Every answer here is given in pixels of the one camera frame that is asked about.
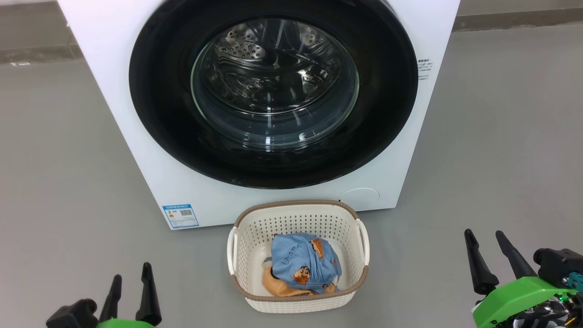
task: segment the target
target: front-load washing machine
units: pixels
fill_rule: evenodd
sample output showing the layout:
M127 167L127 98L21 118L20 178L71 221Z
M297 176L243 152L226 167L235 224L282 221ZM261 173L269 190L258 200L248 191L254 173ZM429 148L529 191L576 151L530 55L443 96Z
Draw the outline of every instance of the front-load washing machine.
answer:
M171 229L396 206L459 0L58 0Z

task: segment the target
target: plastic basket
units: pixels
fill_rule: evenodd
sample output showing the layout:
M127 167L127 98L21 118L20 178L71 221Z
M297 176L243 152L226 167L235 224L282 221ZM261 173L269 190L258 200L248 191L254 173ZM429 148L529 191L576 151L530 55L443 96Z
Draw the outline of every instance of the plastic basket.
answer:
M262 284L262 263L271 255L276 233L307 232L326 239L342 266L340 291L307 296L275 297ZM344 203L332 200L284 201L243 212L229 234L227 262L235 287L256 310L302 313L347 304L368 274L370 245L364 224Z

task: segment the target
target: round glass window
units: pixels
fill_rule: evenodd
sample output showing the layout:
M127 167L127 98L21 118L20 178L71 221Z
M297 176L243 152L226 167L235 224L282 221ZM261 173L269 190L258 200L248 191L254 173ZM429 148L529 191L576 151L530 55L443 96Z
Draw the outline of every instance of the round glass window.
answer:
M299 149L323 140L350 114L359 75L324 31L290 19L255 19L213 38L192 67L201 115L245 147Z

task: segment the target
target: yellow wire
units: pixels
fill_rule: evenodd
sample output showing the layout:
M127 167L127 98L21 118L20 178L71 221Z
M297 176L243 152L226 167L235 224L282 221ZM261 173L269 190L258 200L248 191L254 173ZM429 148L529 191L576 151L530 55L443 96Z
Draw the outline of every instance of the yellow wire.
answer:
M565 326L568 326L568 325L569 325L571 322L575 321L575 319L576 319L576 318L577 318L577 317L573 317L573 319L571 319L571 320L567 321L567 322L565 323Z

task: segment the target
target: washing machine door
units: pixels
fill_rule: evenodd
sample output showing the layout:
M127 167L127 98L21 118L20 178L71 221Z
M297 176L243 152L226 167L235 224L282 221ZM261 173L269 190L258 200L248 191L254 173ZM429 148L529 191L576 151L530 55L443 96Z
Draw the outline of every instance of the washing machine door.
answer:
M129 84L152 137L246 187L346 175L398 135L417 62L379 0L169 0L143 27Z

